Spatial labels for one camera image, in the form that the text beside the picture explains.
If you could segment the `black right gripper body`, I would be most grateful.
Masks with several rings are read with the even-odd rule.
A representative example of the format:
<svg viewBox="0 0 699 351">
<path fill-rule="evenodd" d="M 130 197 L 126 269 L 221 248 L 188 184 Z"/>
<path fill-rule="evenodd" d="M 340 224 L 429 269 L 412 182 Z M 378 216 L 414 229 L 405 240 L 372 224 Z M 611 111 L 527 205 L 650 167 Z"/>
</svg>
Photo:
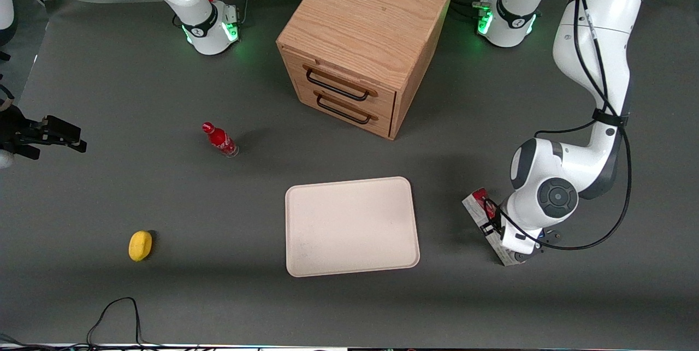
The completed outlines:
<svg viewBox="0 0 699 351">
<path fill-rule="evenodd" d="M 10 105 L 1 112 L 2 149 L 17 152 L 17 148 L 22 145 L 19 140 L 26 137 L 30 139 L 40 137 L 40 133 L 35 129 L 35 122 L 27 119 L 16 105 Z"/>
</svg>

